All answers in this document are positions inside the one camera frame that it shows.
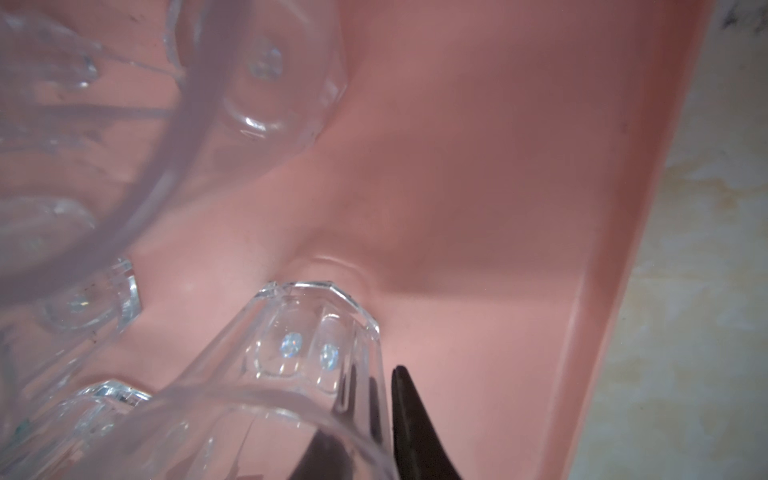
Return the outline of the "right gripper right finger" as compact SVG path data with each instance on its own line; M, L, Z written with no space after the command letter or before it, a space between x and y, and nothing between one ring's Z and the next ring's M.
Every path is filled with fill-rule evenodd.
M403 365L392 372L391 397L394 458L400 478L460 479Z

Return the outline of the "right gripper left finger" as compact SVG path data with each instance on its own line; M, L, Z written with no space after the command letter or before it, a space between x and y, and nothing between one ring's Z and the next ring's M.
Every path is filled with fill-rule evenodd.
M352 480L358 473L353 448L354 443L350 439L318 429L288 479Z

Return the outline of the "clear cup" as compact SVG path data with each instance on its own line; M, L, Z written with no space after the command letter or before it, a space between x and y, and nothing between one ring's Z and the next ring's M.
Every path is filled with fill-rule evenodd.
M30 266L93 230L79 202L16 197L1 203L1 270ZM125 258L59 293L1 311L1 422L13 427L52 398L98 347L141 313Z
M335 1L5 1L1 196L90 227L1 218L1 302L60 292L165 212L308 148L348 83Z
M354 443L354 479L394 479L380 329L330 282L264 287L71 479L288 479L316 430Z
M1 448L3 479L61 479L152 395L116 379L84 387L21 422Z

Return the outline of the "pink tray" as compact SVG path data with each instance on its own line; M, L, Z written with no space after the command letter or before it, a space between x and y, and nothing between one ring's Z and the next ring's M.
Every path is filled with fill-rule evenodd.
M393 458L403 365L460 479L562 479L712 5L335 2L323 130L87 275L129 260L141 313L21 422L153 398L267 285L330 282L379 326Z

